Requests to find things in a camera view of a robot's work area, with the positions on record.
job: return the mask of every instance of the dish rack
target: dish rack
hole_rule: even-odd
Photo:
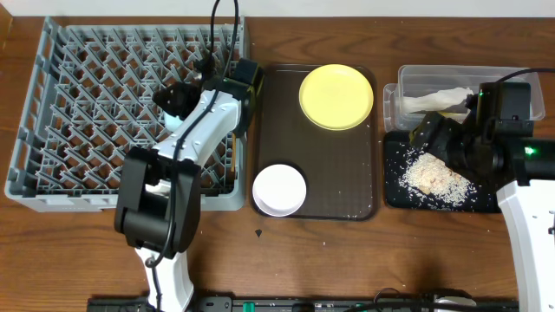
[[[46,18],[5,186],[36,211],[115,208],[126,152],[150,148],[170,132],[156,91],[199,74],[209,25],[61,27]],[[245,19],[233,51],[232,25],[214,27],[216,67],[233,53],[249,57]],[[246,139],[222,138],[202,173],[202,210],[245,202]]]

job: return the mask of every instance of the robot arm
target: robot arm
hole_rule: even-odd
[[[523,312],[555,311],[555,141],[532,138],[530,86],[492,82],[469,97],[461,125],[428,113],[411,145],[497,192],[506,221]]]
[[[555,310],[555,180],[516,181],[497,191],[513,248],[520,310]]]
[[[263,74],[257,63],[241,59],[233,77],[224,79],[219,85],[210,112],[192,128],[182,146],[176,146],[178,138],[207,109],[215,94],[210,82],[205,83],[208,88],[191,103],[193,109],[185,107],[187,117],[174,133],[150,151],[132,148],[124,159],[114,227],[126,236],[127,244],[136,249],[143,263],[157,258],[163,251],[170,228],[171,205],[166,193],[177,168],[175,230],[171,243],[156,267],[157,278],[145,265],[151,290],[148,301],[153,306],[158,305],[157,295],[160,294],[161,309],[168,312],[185,310],[191,300],[193,284],[187,271],[186,249],[199,224],[201,168],[230,131],[238,137],[245,135],[262,83]],[[157,104],[163,101],[167,105],[175,104],[173,108],[179,107],[182,102],[191,101],[190,93],[194,93],[190,87],[181,87],[171,86],[155,94],[153,100]],[[177,165],[173,166],[176,148],[180,152]]]

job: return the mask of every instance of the wood grain surface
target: wood grain surface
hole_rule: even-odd
[[[64,25],[207,22],[57,20]],[[381,136],[382,89],[396,82],[401,65],[555,67],[552,19],[248,18],[247,24],[251,58],[262,64],[348,63],[371,70],[378,82],[374,109]],[[14,18],[0,59],[3,181],[41,29],[42,18]],[[536,134],[555,138],[555,75],[541,75],[541,83],[547,117]],[[113,219],[113,211],[36,213],[2,195],[0,310],[83,311],[91,296],[147,292],[140,259],[113,230]],[[362,223],[264,218],[248,204],[237,212],[203,212],[189,250],[189,272],[197,289],[236,296],[367,298],[384,287],[413,294],[439,287],[480,297],[518,294],[501,215],[384,205]]]

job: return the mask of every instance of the black cable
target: black cable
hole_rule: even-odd
[[[500,309],[487,309],[481,307],[466,306],[452,303],[436,303],[436,302],[382,302],[364,304],[355,308],[346,309],[343,312],[362,312],[378,309],[442,309],[446,311],[456,312],[501,312]]]
[[[393,290],[393,291],[395,291],[395,292],[397,293],[397,298],[399,298],[399,296],[401,295],[401,292],[400,292],[399,290],[394,289],[394,288],[392,288],[392,287],[386,287],[386,288],[384,288],[384,289],[378,291],[377,294],[375,294],[374,303],[378,303],[378,300],[380,300],[380,298],[382,297],[382,292],[384,292],[384,291],[386,291],[386,290]]]
[[[529,74],[529,73],[555,73],[555,68],[528,68],[522,69],[519,71],[515,71],[512,74],[506,75],[505,77],[497,80],[496,82],[503,82],[507,81],[515,76],[522,75],[522,74]]]
[[[151,270],[153,272],[154,289],[156,289],[156,312],[160,312],[162,292],[160,291],[160,283],[158,282],[158,273],[156,273],[156,266],[153,266]]]
[[[216,0],[214,7],[212,8],[212,15],[210,16],[210,58],[214,53],[214,18],[216,16],[216,9],[218,8],[219,0]]]
[[[162,251],[160,252],[160,254],[158,255],[158,257],[156,257],[156,259],[152,259],[149,258],[148,260],[146,260],[145,262],[145,266],[151,269],[155,269],[156,266],[162,261],[162,259],[164,259],[164,256],[166,255],[167,251],[169,250],[170,246],[172,245],[172,241],[173,241],[173,234],[175,232],[175,201],[176,201],[176,184],[177,184],[177,179],[178,179],[178,170],[177,170],[177,165],[178,165],[178,161],[177,158],[179,157],[180,154],[180,150],[181,147],[183,146],[183,142],[185,142],[185,138],[186,136],[199,124],[199,122],[208,114],[210,113],[212,106],[214,105],[214,102],[216,101],[216,99],[218,98],[218,93],[219,93],[219,86],[222,84],[222,82],[225,79],[225,73],[228,72],[229,67],[231,66],[232,63],[232,58],[233,58],[233,50],[235,49],[235,42],[237,39],[237,28],[238,28],[238,14],[239,14],[239,9],[238,9],[238,1],[237,0],[233,0],[234,5],[235,5],[235,22],[233,24],[233,32],[232,32],[232,46],[231,46],[231,53],[229,54],[229,57],[227,58],[227,63],[225,64],[225,69],[223,74],[221,75],[221,79],[219,81],[219,83],[216,85],[216,88],[214,90],[214,95],[212,97],[212,99],[210,100],[210,104],[208,104],[208,106],[206,106],[206,108],[204,109],[204,111],[191,123],[191,126],[189,126],[189,128],[187,128],[187,130],[181,134],[181,136],[176,140],[176,144],[175,144],[175,150],[173,150],[173,158],[172,158],[172,176],[170,178],[170,215],[168,218],[168,223],[169,226],[167,228],[167,235],[166,235],[166,242],[164,243],[164,246],[162,247]],[[214,3],[214,8],[212,9],[212,15],[210,18],[210,37],[211,37],[211,49],[213,49],[213,37],[214,37],[214,17],[216,15],[216,9],[218,8],[218,4],[219,4],[219,0],[216,0],[216,2]],[[153,281],[154,281],[154,287],[156,289],[156,298],[157,298],[157,305],[158,307],[156,308],[158,311],[160,311],[160,299],[162,294],[160,293],[160,286],[158,284],[158,277],[155,274],[155,270],[153,270]]]

